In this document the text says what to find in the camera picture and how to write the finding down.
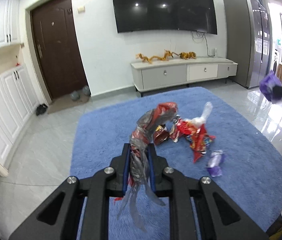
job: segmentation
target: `drawer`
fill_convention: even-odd
[[[186,65],[155,67],[142,70],[144,89],[166,87],[186,82]]]
[[[216,64],[188,65],[187,81],[215,78],[218,74]]]
[[[217,77],[229,77],[236,75],[237,64],[219,64]]]

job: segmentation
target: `gray plastic wrapper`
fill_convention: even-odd
[[[122,211],[130,200],[130,214],[137,228],[146,231],[142,216],[137,210],[137,194],[141,185],[145,186],[145,194],[154,203],[164,206],[164,202],[159,199],[148,185],[149,163],[146,156],[146,148],[151,142],[156,128],[171,121],[177,114],[178,107],[174,102],[160,103],[155,109],[146,112],[138,121],[137,127],[130,135],[130,180],[131,188],[122,199],[118,213],[120,217]]]

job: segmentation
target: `refrigerator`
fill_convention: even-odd
[[[237,63],[236,83],[252,88],[268,73],[270,26],[257,0],[223,0],[227,25],[227,58]]]

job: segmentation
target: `purple wrapper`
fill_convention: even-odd
[[[273,104],[282,100],[282,97],[275,96],[273,94],[274,86],[282,86],[280,80],[275,76],[273,70],[261,80],[260,91],[265,96],[265,98],[272,102]]]
[[[223,151],[218,150],[211,153],[211,157],[206,165],[207,171],[212,177],[218,177],[223,175],[222,170],[220,168],[220,163],[223,163],[225,160],[225,155]]]

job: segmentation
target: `tv screen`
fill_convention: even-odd
[[[217,34],[213,0],[113,0],[118,33],[187,30]]]

